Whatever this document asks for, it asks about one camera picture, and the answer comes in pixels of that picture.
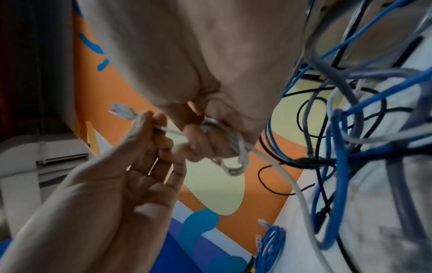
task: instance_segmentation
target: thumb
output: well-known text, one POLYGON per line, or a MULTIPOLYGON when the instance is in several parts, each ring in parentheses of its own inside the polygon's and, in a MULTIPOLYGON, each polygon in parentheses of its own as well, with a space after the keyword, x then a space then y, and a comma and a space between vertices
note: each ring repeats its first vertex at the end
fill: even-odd
POLYGON ((104 176, 115 176, 138 160, 152 142, 153 112, 138 114, 123 139, 111 150, 89 162, 88 168, 104 176))

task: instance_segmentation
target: hand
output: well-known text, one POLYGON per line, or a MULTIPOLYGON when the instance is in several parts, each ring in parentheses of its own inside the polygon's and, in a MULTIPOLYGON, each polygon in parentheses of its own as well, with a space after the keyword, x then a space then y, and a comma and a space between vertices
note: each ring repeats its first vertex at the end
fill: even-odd
POLYGON ((204 115, 256 142, 300 55, 308 2, 78 1, 110 63, 185 132, 175 151, 191 161, 233 155, 197 127, 204 115))
POLYGON ((153 123, 167 119, 140 114, 116 147, 74 169, 14 238, 0 272, 149 272, 186 174, 153 123))

